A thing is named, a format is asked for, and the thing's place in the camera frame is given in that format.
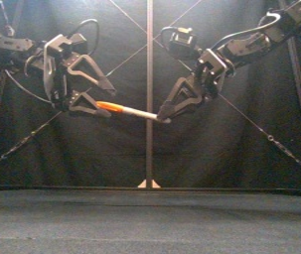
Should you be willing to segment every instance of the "diagonal cable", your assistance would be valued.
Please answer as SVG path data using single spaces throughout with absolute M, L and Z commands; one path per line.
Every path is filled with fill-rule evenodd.
M 130 19 L 130 21 L 135 24 L 135 26 L 147 34 L 142 26 L 136 23 L 136 21 L 131 18 L 131 16 L 123 11 L 123 9 L 115 4 L 112 0 L 108 0 L 111 4 L 115 6 L 115 8 L 123 13 L 123 15 Z M 203 0 L 198 0 L 197 3 L 183 12 L 183 14 L 170 23 L 169 26 L 173 26 L 185 16 L 186 14 L 197 7 L 197 5 L 202 2 Z M 158 34 L 154 38 L 153 41 L 163 48 L 162 44 L 157 41 L 157 38 L 159 37 L 161 34 Z M 112 75 L 112 73 L 134 58 L 134 56 L 146 48 L 147 45 L 145 45 L 110 72 L 106 76 Z M 190 68 L 185 65 L 182 61 L 179 63 L 185 66 L 185 68 L 190 70 Z

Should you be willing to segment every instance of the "black floor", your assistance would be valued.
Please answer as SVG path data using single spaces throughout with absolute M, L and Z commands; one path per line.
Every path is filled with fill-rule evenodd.
M 0 190 L 0 253 L 301 253 L 301 196 Z

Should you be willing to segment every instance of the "black backdrop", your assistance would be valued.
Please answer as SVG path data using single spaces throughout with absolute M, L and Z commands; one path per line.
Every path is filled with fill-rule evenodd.
M 12 20 L 17 1 L 4 2 Z M 225 35 L 254 27 L 273 5 L 276 1 L 154 0 L 154 36 L 175 21 L 174 26 L 194 29 L 199 46 L 210 47 Z M 92 57 L 118 90 L 115 97 L 94 90 L 90 94 L 146 110 L 145 0 L 27 0 L 17 37 L 49 40 L 88 18 L 100 26 Z M 92 29 L 82 32 L 92 42 Z M 153 104 L 158 112 L 178 77 L 189 71 L 157 42 L 153 66 Z M 15 77 L 44 96 L 39 80 L 21 74 Z M 226 81 L 222 96 L 301 159 L 301 111 L 286 45 L 237 71 Z M 0 155 L 56 113 L 49 104 L 8 81 L 0 106 Z M 161 187 L 301 188 L 301 167 L 222 98 L 171 124 L 154 123 L 153 127 L 150 170 Z M 146 178 L 146 131 L 146 121 L 131 116 L 74 118 L 63 113 L 0 164 L 0 185 L 136 187 Z

